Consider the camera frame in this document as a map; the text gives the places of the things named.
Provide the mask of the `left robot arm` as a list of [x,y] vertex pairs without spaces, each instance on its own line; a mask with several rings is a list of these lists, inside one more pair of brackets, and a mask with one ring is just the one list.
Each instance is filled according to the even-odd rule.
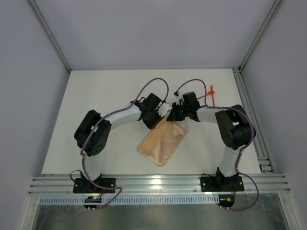
[[110,131],[136,121],[143,121],[148,129],[153,129],[171,109],[170,104],[151,93],[146,98],[136,99],[128,106],[105,115],[90,110],[74,134],[77,146],[81,149],[83,168],[75,186],[101,187],[98,154],[105,148]]

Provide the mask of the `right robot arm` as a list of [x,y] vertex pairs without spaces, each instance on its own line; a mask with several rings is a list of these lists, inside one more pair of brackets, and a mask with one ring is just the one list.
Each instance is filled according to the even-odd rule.
[[210,122],[218,125],[221,139],[225,145],[222,162],[216,169],[216,175],[202,174],[200,178],[203,192],[244,191],[238,166],[244,149],[254,137],[256,131],[245,110],[239,104],[231,107],[201,106],[194,92],[175,92],[177,102],[167,121],[183,121],[189,118],[195,122]]

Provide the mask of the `peach cloth napkin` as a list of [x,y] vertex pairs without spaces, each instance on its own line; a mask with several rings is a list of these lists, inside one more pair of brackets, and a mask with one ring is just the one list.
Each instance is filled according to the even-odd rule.
[[156,166],[165,166],[188,131],[175,122],[165,119],[160,121],[154,129],[143,139],[137,151]]

